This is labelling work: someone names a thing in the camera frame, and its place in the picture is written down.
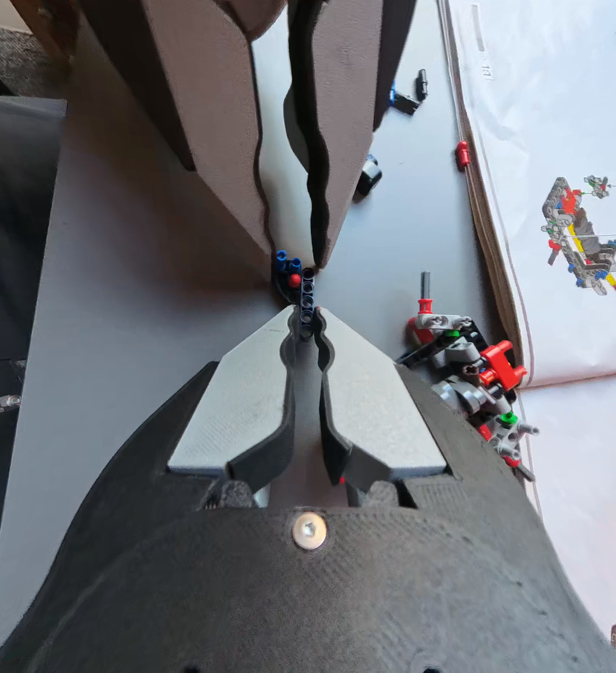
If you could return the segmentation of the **partly built lego assembly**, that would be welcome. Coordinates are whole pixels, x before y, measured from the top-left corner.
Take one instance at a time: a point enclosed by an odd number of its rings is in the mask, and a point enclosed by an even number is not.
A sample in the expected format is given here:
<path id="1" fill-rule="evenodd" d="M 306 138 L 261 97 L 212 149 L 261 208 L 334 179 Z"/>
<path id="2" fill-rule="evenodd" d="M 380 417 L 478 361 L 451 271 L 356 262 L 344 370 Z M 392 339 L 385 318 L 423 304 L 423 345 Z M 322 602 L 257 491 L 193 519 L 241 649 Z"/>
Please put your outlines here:
<path id="1" fill-rule="evenodd" d="M 396 363 L 433 376 L 432 390 L 461 416 L 520 480 L 535 482 L 522 461 L 521 443 L 539 429 L 514 412 L 516 389 L 527 375 L 507 354 L 510 341 L 489 345 L 467 315 L 438 313 L 432 307 L 430 273 L 420 275 L 418 313 L 407 321 L 414 348 Z"/>

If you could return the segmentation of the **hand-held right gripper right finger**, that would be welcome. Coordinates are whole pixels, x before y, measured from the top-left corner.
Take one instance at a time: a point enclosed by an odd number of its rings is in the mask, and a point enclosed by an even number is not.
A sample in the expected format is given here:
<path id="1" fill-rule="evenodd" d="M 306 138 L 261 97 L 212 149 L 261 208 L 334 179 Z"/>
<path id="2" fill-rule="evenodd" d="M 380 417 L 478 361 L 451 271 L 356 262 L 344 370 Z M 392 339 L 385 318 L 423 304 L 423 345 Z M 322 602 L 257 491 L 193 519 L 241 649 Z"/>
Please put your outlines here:
<path id="1" fill-rule="evenodd" d="M 447 461 L 395 362 L 323 307 L 314 313 L 314 341 L 330 482 L 370 489 L 444 473 Z"/>

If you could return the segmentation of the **wooden post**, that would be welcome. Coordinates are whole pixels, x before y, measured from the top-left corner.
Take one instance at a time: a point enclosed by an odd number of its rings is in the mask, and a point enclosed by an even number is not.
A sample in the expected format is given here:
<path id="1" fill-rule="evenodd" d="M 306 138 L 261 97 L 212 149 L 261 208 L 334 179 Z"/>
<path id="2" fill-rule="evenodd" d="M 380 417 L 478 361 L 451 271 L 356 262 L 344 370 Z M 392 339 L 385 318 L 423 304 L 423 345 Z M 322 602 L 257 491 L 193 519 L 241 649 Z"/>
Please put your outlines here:
<path id="1" fill-rule="evenodd" d="M 76 1 L 10 1 L 46 54 L 63 71 L 74 60 L 80 12 Z"/>

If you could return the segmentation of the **lego instruction booklet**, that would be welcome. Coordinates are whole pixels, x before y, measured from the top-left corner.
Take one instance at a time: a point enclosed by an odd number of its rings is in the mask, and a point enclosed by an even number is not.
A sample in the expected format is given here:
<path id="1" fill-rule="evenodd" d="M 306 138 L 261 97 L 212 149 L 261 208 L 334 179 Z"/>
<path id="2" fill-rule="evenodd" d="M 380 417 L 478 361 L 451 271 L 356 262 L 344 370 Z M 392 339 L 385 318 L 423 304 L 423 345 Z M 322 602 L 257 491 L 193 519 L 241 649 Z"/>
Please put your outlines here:
<path id="1" fill-rule="evenodd" d="M 616 1 L 439 1 L 528 487 L 616 650 Z"/>

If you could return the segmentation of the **black lego piece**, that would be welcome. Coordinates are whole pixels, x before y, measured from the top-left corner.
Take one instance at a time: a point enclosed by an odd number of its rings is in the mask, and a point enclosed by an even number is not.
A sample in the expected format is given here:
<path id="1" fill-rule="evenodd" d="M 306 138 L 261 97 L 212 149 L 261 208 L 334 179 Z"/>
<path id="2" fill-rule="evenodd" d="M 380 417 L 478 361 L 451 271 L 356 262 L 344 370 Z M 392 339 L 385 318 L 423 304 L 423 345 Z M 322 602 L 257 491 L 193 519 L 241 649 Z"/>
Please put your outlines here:
<path id="1" fill-rule="evenodd" d="M 303 263 L 300 258 L 291 257 L 286 250 L 278 250 L 272 262 L 271 279 L 275 290 L 288 304 L 296 305 L 300 300 L 300 289 L 292 290 L 287 285 L 290 274 L 301 274 Z"/>

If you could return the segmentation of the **black connector with blue pin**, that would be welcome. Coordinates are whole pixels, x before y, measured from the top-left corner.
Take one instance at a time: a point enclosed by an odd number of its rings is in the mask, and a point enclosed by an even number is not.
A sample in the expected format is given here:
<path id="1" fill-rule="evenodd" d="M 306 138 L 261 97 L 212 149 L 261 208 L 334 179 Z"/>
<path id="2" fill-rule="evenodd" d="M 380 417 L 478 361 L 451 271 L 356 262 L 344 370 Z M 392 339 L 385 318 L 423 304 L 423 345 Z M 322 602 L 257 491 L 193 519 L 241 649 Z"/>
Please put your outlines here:
<path id="1" fill-rule="evenodd" d="M 413 116 L 419 105 L 419 101 L 415 98 L 409 97 L 398 91 L 396 81 L 393 81 L 388 95 L 388 106 L 390 108 L 394 108 L 404 115 Z"/>

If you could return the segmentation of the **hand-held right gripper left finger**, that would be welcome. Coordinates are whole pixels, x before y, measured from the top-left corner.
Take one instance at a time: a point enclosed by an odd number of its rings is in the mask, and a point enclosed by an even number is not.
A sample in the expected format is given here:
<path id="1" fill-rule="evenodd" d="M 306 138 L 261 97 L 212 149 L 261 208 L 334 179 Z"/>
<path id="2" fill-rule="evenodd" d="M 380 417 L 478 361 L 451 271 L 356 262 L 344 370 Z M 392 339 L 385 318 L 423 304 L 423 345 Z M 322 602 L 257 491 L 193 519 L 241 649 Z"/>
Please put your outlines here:
<path id="1" fill-rule="evenodd" d="M 288 306 L 216 363 L 167 470 L 268 489 L 295 438 L 296 307 Z"/>

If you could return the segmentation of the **black curved lego panel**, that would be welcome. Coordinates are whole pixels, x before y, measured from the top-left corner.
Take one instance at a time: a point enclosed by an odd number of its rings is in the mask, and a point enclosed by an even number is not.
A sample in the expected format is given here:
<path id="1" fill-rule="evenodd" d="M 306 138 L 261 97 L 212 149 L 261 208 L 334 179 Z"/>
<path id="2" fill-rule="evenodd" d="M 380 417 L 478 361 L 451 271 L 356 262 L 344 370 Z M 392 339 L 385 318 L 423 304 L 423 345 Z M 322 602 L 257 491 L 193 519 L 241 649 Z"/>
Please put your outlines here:
<path id="1" fill-rule="evenodd" d="M 378 160 L 372 154 L 366 157 L 363 164 L 360 178 L 356 184 L 356 198 L 367 197 L 372 189 L 380 182 L 382 178 L 382 170 Z"/>

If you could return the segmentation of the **long black lego beam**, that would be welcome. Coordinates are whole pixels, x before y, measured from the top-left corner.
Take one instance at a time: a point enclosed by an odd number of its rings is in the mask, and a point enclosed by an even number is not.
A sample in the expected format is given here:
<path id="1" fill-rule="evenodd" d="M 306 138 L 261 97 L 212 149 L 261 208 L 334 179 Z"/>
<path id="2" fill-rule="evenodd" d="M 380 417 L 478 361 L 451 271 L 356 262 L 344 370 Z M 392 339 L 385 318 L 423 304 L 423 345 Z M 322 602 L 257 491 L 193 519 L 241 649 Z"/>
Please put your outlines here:
<path id="1" fill-rule="evenodd" d="M 312 340 L 314 334 L 314 281 L 314 269 L 309 266 L 304 267 L 301 273 L 298 303 L 300 308 L 299 337 L 302 342 Z"/>

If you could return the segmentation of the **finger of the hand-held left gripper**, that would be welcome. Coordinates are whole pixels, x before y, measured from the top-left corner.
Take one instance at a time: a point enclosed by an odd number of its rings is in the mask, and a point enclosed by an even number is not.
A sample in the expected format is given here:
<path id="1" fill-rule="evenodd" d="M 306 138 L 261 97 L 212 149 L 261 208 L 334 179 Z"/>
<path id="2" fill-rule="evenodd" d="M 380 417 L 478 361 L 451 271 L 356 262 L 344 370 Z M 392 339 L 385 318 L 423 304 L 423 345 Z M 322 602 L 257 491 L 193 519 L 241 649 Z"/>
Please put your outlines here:
<path id="1" fill-rule="evenodd" d="M 251 41 L 275 1 L 144 1 L 199 179 L 226 209 L 228 241 L 268 266 L 268 207 L 259 175 L 262 130 Z"/>
<path id="2" fill-rule="evenodd" d="M 293 109 L 312 255 L 326 267 L 373 139 L 382 1 L 289 1 Z"/>

